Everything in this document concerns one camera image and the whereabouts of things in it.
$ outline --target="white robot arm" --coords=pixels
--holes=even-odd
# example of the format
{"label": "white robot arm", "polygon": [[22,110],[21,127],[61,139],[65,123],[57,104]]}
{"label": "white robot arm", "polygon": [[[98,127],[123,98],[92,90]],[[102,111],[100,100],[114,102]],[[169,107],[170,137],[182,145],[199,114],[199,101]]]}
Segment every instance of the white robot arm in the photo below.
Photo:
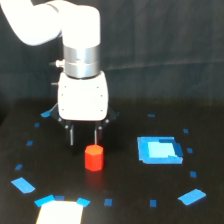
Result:
{"label": "white robot arm", "polygon": [[100,71],[100,14],[91,6],[58,0],[33,6],[30,0],[0,0],[17,37],[37,46],[62,36],[64,60],[58,83],[58,110],[66,120],[101,121],[108,89]]}

